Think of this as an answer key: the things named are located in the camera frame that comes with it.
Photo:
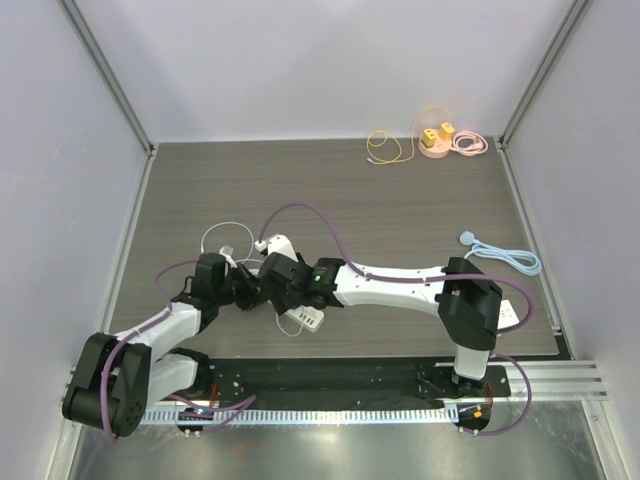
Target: light blue cable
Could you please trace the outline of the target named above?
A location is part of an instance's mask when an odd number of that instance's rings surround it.
[[[471,250],[467,252],[464,258],[468,258],[471,255],[481,258],[490,258],[492,260],[502,260],[508,263],[520,273],[525,275],[535,276],[542,271],[542,262],[533,253],[526,250],[503,250],[502,248],[494,247],[487,243],[483,243],[480,240],[476,240],[475,236],[471,232],[463,232],[460,235],[460,243],[466,246],[470,246]]]

